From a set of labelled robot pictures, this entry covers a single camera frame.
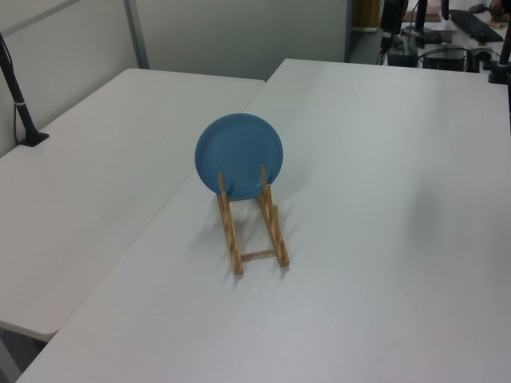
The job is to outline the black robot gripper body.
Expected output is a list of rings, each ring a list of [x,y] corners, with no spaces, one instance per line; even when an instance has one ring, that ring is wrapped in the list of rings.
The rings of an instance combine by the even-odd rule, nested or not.
[[[407,7],[408,0],[384,0],[380,29],[383,31],[399,31]]]

